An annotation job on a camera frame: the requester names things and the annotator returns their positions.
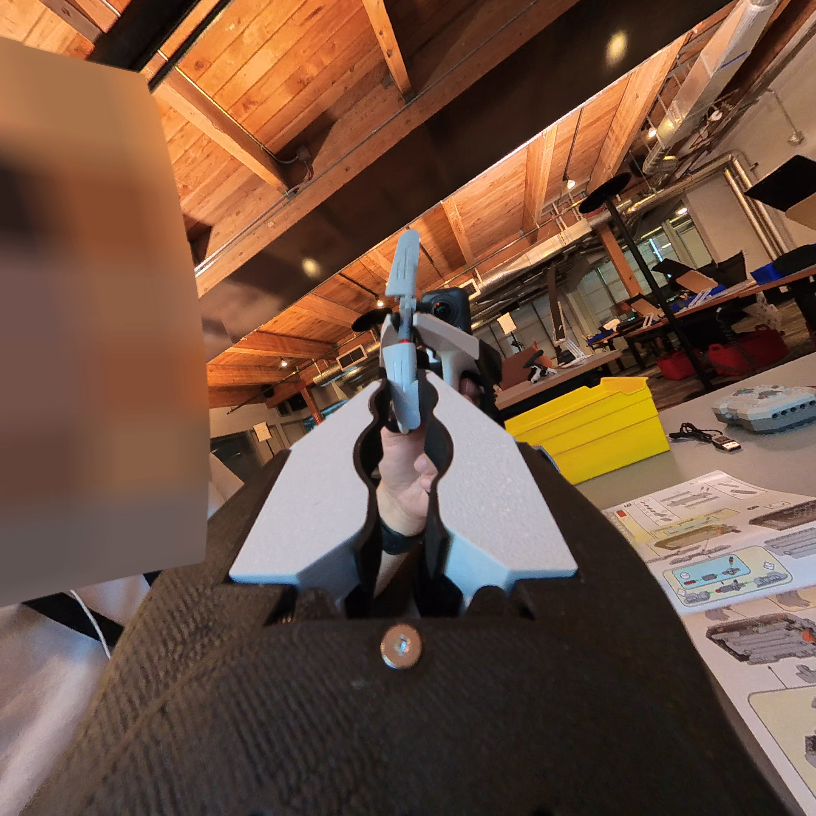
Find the brown office chair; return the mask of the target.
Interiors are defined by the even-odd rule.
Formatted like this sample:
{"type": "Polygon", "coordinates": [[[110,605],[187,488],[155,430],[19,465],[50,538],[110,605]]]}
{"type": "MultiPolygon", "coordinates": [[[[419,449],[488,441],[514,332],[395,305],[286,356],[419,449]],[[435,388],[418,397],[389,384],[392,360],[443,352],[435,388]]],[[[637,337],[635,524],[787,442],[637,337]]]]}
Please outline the brown office chair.
{"type": "Polygon", "coordinates": [[[536,346],[523,349],[505,358],[502,362],[500,388],[506,391],[522,382],[528,381],[530,367],[532,365],[540,365],[544,369],[553,367],[550,358],[544,355],[544,351],[536,346]]]}

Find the person's white t-shirt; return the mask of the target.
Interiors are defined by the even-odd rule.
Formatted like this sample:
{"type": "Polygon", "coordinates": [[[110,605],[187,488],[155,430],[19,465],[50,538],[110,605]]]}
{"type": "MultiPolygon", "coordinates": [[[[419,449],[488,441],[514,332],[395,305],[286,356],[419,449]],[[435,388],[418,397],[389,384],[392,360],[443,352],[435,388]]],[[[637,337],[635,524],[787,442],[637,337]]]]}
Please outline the person's white t-shirt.
{"type": "Polygon", "coordinates": [[[1,609],[1,814],[19,814],[74,737],[142,575],[1,609]]]}

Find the open white instruction booklet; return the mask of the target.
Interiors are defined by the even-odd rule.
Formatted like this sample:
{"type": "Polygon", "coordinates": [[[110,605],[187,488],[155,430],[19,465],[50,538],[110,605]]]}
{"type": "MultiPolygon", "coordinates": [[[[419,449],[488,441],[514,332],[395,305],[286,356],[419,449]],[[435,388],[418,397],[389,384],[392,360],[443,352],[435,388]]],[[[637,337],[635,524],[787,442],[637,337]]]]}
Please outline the open white instruction booklet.
{"type": "Polygon", "coordinates": [[[814,498],[715,471],[604,514],[798,807],[814,814],[814,498]]]}

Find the yellow plastic bin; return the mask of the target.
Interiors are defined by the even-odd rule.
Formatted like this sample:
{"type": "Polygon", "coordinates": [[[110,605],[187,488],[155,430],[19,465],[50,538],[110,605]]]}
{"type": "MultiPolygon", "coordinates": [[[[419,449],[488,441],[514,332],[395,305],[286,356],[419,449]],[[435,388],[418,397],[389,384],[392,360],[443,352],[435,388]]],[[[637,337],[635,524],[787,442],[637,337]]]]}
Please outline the yellow plastic bin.
{"type": "Polygon", "coordinates": [[[646,377],[603,378],[519,416],[505,429],[518,442],[541,446],[568,482],[596,476],[669,450],[646,377]]]}

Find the black wristband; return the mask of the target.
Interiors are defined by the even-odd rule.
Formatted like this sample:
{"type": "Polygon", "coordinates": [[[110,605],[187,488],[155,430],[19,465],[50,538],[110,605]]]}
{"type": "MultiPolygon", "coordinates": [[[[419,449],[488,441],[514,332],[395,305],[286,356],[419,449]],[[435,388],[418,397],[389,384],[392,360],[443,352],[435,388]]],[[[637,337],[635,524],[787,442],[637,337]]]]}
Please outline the black wristband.
{"type": "Polygon", "coordinates": [[[413,535],[405,535],[393,530],[382,520],[380,520],[380,531],[382,551],[393,556],[408,553],[424,538],[424,530],[413,535]]]}

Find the person's left hand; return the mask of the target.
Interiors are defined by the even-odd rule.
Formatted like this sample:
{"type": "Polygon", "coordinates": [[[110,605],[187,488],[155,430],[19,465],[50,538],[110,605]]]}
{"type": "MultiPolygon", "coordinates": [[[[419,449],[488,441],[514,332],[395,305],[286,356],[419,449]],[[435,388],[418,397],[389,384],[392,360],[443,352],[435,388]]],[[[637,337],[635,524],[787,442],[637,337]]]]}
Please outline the person's left hand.
{"type": "Polygon", "coordinates": [[[394,433],[388,428],[381,431],[382,458],[377,488],[380,519],[403,536],[424,531],[429,492],[438,474],[424,453],[425,436],[424,423],[408,434],[394,433]]]}

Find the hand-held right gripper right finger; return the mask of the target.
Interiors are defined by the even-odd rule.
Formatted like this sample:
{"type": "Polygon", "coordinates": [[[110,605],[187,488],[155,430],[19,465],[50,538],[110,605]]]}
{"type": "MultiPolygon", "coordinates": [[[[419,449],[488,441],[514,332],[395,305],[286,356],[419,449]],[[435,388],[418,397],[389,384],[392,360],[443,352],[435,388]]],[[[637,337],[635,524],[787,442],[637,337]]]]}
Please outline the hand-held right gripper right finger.
{"type": "Polygon", "coordinates": [[[420,373],[419,395],[437,470],[417,565],[419,613],[454,617],[483,587],[510,594],[519,580],[572,577],[575,558],[540,488],[559,476],[547,458],[432,372],[420,373]]]}

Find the grey brick robot chassis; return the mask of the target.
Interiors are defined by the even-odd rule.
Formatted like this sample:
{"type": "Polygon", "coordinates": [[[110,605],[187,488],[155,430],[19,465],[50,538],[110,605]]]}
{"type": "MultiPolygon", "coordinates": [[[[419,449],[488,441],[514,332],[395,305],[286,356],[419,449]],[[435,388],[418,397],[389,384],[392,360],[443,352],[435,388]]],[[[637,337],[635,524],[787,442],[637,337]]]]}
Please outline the grey brick robot chassis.
{"type": "Polygon", "coordinates": [[[712,407],[719,422],[756,434],[786,431],[815,420],[812,386],[756,385],[719,398],[712,407]]]}

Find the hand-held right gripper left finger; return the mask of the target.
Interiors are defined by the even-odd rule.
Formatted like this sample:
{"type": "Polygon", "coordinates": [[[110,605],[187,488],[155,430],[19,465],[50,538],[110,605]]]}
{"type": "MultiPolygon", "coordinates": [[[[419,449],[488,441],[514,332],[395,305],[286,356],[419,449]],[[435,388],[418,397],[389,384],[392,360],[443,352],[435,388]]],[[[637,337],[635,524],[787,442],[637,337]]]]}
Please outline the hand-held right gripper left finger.
{"type": "Polygon", "coordinates": [[[370,617],[382,560],[376,501],[386,380],[365,387],[289,449],[229,570],[240,584],[319,588],[370,617]]]}

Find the wooden work table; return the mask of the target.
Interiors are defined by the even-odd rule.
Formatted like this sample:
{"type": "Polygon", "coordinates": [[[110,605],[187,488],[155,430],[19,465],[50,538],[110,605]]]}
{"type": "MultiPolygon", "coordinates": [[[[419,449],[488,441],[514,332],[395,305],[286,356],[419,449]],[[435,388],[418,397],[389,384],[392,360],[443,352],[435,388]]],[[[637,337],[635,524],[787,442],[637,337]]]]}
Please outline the wooden work table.
{"type": "Polygon", "coordinates": [[[556,369],[555,374],[548,374],[537,382],[521,382],[509,389],[499,392],[495,398],[495,405],[500,410],[505,410],[526,399],[537,397],[539,394],[553,388],[572,383],[579,377],[585,375],[595,375],[599,377],[613,376],[609,365],[617,362],[622,356],[622,351],[606,351],[594,353],[575,364],[556,369]]]}
{"type": "MultiPolygon", "coordinates": [[[[714,309],[718,308],[725,303],[729,303],[732,300],[745,300],[749,297],[757,296],[760,292],[770,291],[773,289],[778,289],[781,287],[790,287],[793,283],[805,280],[807,278],[812,278],[815,275],[815,265],[811,265],[806,269],[799,270],[794,272],[790,275],[785,277],[776,278],[773,280],[768,280],[764,283],[757,284],[754,282],[751,285],[746,285],[745,287],[732,287],[727,291],[720,293],[717,297],[709,297],[707,296],[704,300],[695,305],[689,307],[688,309],[682,309],[678,312],[674,312],[674,318],[676,320],[681,320],[686,317],[690,317],[691,315],[704,311],[706,309],[714,309]]],[[[614,350],[614,347],[610,344],[620,338],[623,340],[634,341],[635,338],[640,336],[641,334],[645,334],[648,332],[657,332],[658,330],[662,330],[664,327],[669,325],[669,321],[666,317],[661,318],[660,320],[656,320],[651,322],[650,324],[646,324],[645,322],[643,325],[638,328],[636,331],[629,331],[627,333],[621,332],[614,332],[611,334],[607,334],[604,337],[597,337],[593,338],[593,341],[590,342],[588,345],[591,349],[596,349],[601,346],[607,346],[609,349],[614,350]]]]}

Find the silver air duct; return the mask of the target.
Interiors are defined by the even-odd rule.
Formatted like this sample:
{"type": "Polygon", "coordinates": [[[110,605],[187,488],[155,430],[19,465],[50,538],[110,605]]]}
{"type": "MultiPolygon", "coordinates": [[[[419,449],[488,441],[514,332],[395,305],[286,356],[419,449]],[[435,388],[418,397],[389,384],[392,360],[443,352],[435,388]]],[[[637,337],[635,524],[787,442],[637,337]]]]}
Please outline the silver air duct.
{"type": "Polygon", "coordinates": [[[777,1],[739,1],[726,17],[700,52],[659,123],[658,142],[643,164],[645,176],[668,167],[668,155],[699,126],[756,45],[777,5],[777,1]]]}

